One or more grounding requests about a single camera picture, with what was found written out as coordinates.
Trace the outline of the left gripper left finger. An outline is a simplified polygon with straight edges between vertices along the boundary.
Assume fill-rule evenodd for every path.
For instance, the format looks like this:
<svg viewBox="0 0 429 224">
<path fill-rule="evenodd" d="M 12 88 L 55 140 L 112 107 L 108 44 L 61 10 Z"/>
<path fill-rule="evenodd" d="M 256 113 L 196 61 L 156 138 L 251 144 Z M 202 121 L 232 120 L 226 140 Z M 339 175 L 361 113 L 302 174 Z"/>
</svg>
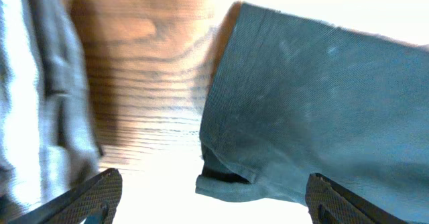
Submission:
<svg viewBox="0 0 429 224">
<path fill-rule="evenodd" d="M 120 172 L 115 168 L 108 168 L 11 223 L 112 223 L 122 189 Z"/>
</svg>

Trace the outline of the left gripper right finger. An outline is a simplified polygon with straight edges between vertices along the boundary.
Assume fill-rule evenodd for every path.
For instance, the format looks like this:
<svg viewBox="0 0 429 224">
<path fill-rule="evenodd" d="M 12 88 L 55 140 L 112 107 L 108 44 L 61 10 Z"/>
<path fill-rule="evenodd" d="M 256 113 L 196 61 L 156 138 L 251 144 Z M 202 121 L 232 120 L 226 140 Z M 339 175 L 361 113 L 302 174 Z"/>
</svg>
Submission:
<svg viewBox="0 0 429 224">
<path fill-rule="evenodd" d="M 315 224 L 406 224 L 319 173 L 309 176 L 305 201 Z"/>
</svg>

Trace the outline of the black t-shirt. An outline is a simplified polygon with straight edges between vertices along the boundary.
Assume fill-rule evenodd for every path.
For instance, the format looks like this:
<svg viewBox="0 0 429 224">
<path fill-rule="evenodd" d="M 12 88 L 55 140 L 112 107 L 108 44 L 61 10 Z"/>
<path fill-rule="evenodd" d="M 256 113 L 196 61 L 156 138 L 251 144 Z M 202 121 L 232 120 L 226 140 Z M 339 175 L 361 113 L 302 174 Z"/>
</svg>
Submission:
<svg viewBox="0 0 429 224">
<path fill-rule="evenodd" d="M 196 192 L 304 204 L 320 173 L 428 221 L 428 52 L 242 4 L 200 126 Z"/>
</svg>

